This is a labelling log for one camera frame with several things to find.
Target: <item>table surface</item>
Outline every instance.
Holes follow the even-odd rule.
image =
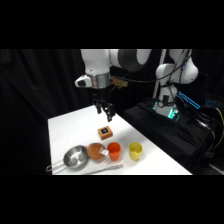
[[[120,158],[116,162],[112,162],[109,156],[99,161],[89,159],[82,168],[66,169],[60,175],[80,175],[118,164],[123,164],[124,167],[98,175],[191,175],[121,117],[116,115],[113,121],[108,123],[106,115],[98,115],[95,106],[49,119],[48,126],[52,164],[63,160],[64,154],[77,145],[101,143],[107,147],[111,142],[118,142],[122,148]],[[97,130],[106,126],[112,130],[113,137],[101,140]],[[143,153],[137,162],[129,157],[128,145],[131,142],[139,142],[143,146]]]

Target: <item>wooden block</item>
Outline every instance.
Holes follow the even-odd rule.
[[[108,139],[113,136],[113,132],[110,130],[110,128],[108,126],[104,127],[104,128],[100,128],[98,130],[98,133],[102,140]]]

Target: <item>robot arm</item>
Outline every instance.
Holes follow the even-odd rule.
[[[173,83],[190,84],[198,76],[198,69],[194,65],[191,57],[184,63],[190,56],[191,51],[192,49],[170,49],[169,54],[175,64],[163,64],[158,67],[156,76],[158,79],[162,79],[160,80],[159,99],[155,106],[156,113],[170,119],[173,119],[178,113],[175,105],[175,98],[178,91]],[[179,66],[181,66],[180,69],[175,71],[171,76],[166,77]]]
[[[115,115],[115,107],[108,102],[110,86],[110,67],[116,66],[130,72],[137,72],[146,64],[151,49],[81,49],[86,66],[86,75],[76,82],[77,87],[92,88],[93,104],[98,113],[105,111],[108,121]],[[198,69],[189,58],[191,49],[170,49],[169,54],[175,64],[163,64],[156,71],[160,79],[160,95],[155,105],[156,113],[173,119],[175,100],[178,91],[173,83],[190,84],[198,76]]]
[[[147,62],[151,49],[81,49],[86,74],[76,80],[81,88],[92,88],[93,104],[98,113],[101,108],[108,121],[115,115],[115,107],[108,102],[110,67],[116,66],[130,72],[137,72]]]

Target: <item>orange cup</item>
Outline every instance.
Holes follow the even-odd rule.
[[[107,146],[107,150],[109,151],[109,156],[112,161],[117,161],[120,157],[121,146],[116,143],[112,142]]]

